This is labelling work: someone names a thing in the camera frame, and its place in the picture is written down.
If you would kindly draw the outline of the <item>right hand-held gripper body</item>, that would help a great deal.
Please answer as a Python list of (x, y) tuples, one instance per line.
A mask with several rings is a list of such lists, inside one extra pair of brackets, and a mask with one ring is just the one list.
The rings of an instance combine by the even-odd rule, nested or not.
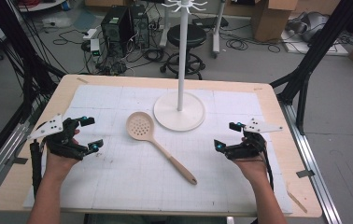
[(244, 125), (244, 129), (241, 131), (243, 133), (242, 142), (237, 145), (226, 146), (224, 155), (229, 160), (258, 156), (266, 149), (266, 140), (262, 134), (283, 130), (282, 126), (270, 124), (259, 119), (251, 119)]

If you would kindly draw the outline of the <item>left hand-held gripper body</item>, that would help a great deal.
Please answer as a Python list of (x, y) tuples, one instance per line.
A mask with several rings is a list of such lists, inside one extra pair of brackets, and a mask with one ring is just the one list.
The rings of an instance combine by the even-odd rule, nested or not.
[(75, 130), (80, 126), (78, 119), (63, 119), (62, 114), (57, 114), (39, 125), (27, 139), (42, 137), (51, 153), (81, 161), (88, 154), (88, 148), (74, 142)]

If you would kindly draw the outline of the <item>beige slotted spoon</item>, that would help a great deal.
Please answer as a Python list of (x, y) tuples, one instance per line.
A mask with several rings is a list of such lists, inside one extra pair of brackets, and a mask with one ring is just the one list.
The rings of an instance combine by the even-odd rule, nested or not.
[(155, 125), (152, 117), (145, 112), (134, 112), (126, 121), (127, 133), (135, 140), (150, 142), (160, 150), (164, 157), (169, 160), (179, 173), (191, 184), (197, 185), (196, 177), (176, 158), (174, 158), (154, 138)]

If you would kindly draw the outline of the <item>white hook rack stand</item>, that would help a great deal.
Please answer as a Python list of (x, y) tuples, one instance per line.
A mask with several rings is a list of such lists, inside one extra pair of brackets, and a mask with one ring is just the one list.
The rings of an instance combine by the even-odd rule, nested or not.
[(184, 92), (187, 60), (188, 17), (190, 9), (199, 10), (203, 3), (194, 0), (168, 0), (166, 7), (176, 7), (180, 12), (179, 63), (177, 91), (161, 96), (153, 106), (155, 119), (165, 128), (176, 132), (188, 132), (199, 127), (205, 120), (205, 106), (194, 94)]

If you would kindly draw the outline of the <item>person's right hand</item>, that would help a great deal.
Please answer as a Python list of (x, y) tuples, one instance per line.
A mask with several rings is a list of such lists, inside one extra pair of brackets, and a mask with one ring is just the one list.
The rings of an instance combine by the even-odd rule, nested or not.
[(264, 186), (269, 184), (267, 169), (261, 156), (233, 160), (241, 170), (243, 176), (254, 186)]

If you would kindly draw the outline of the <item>person's left hand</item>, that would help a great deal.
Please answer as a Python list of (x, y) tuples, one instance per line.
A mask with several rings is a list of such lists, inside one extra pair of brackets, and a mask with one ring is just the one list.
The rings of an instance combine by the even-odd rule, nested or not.
[(77, 163), (78, 160), (58, 156), (48, 151), (44, 179), (50, 183), (61, 184)]

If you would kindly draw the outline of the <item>white grid mat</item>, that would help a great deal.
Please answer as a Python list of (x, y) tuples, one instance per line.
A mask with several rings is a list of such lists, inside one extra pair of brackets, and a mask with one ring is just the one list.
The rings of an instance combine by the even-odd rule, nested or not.
[(189, 132), (155, 127), (156, 140), (196, 177), (189, 183), (151, 143), (134, 140), (126, 120), (135, 111), (153, 112), (166, 89), (81, 85), (65, 114), (92, 117), (81, 128), (82, 145), (98, 139), (104, 145), (85, 157), (64, 181), (64, 209), (118, 212), (204, 213), (242, 215), (255, 213), (251, 186), (240, 170), (214, 148), (219, 140), (236, 145), (242, 134), (232, 122), (262, 119), (259, 98), (251, 92), (195, 90), (205, 106), (205, 120)]

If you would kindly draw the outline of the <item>thin wooden stick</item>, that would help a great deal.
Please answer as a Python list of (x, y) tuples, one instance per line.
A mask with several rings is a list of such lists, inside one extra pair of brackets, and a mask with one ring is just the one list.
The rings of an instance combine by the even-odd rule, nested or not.
[(289, 197), (294, 201), (294, 203), (304, 212), (307, 213), (307, 209), (304, 205), (291, 193), (287, 190)]

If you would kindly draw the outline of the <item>white power adapter box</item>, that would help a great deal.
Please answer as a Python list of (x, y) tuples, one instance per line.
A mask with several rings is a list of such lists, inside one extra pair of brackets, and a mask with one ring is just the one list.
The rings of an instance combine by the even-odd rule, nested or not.
[(90, 48), (91, 48), (91, 54), (92, 56), (100, 56), (100, 41), (98, 38), (94, 38), (90, 40)]

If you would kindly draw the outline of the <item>white desk leg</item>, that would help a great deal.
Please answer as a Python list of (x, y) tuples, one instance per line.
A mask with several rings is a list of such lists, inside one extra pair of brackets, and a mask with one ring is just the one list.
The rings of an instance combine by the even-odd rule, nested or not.
[(170, 17), (169, 17), (170, 9), (168, 7), (164, 8), (164, 25), (162, 29), (162, 36), (159, 42), (159, 47), (164, 49), (167, 44), (167, 33), (170, 29)]
[(214, 58), (217, 58), (220, 52), (220, 46), (219, 46), (219, 29), (221, 25), (221, 20), (223, 16), (223, 11), (225, 8), (226, 0), (219, 0), (219, 10), (218, 14), (216, 17), (216, 25), (213, 30), (213, 47), (212, 47), (212, 56)]

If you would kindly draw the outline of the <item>white floor board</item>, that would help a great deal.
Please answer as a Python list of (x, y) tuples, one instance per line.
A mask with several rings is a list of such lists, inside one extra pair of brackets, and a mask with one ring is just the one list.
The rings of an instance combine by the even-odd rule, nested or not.
[[(284, 31), (281, 34), (282, 44), (288, 53), (306, 54), (309, 51), (308, 44), (304, 42), (299, 35), (292, 31)], [(337, 41), (329, 48), (327, 55), (347, 56), (347, 50)]]

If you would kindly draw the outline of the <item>black round stool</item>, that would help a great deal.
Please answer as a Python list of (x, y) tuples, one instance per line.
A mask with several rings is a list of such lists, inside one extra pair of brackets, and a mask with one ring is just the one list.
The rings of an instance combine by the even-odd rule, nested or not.
[[(179, 46), (180, 43), (180, 26), (176, 25), (167, 32), (168, 41), (175, 47)], [(203, 28), (189, 24), (187, 32), (187, 51), (186, 51), (186, 62), (185, 62), (185, 75), (197, 75), (202, 80), (201, 70), (205, 69), (205, 64), (201, 58), (191, 53), (191, 49), (198, 48), (206, 41), (206, 32)], [(180, 56), (179, 53), (173, 53), (165, 63), (160, 67), (160, 71), (165, 73), (167, 70), (174, 73), (178, 77), (178, 66)]]

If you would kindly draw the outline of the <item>flat black box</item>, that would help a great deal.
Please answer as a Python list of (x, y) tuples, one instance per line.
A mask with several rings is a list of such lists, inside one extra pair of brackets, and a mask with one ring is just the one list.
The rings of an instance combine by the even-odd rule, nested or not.
[[(217, 25), (217, 22), (218, 22), (217, 17), (201, 18), (201, 19), (193, 19), (192, 20), (193, 24), (200, 26), (202, 28), (214, 28)], [(229, 22), (226, 19), (221, 18), (220, 26), (225, 27), (228, 25), (229, 25)]]

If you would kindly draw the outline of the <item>slim black computer tower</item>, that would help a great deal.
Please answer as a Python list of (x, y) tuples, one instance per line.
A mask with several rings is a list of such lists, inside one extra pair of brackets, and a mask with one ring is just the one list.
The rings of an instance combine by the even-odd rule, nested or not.
[(149, 47), (149, 36), (148, 15), (145, 7), (143, 5), (132, 5), (130, 6), (130, 14), (134, 31), (134, 42), (138, 47), (147, 49)]

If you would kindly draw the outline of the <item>tall cardboard box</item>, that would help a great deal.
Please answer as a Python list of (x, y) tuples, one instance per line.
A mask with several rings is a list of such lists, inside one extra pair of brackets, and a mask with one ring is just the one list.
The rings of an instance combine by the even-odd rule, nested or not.
[(275, 42), (280, 38), (298, 0), (255, 0), (251, 16), (253, 37), (261, 42)]

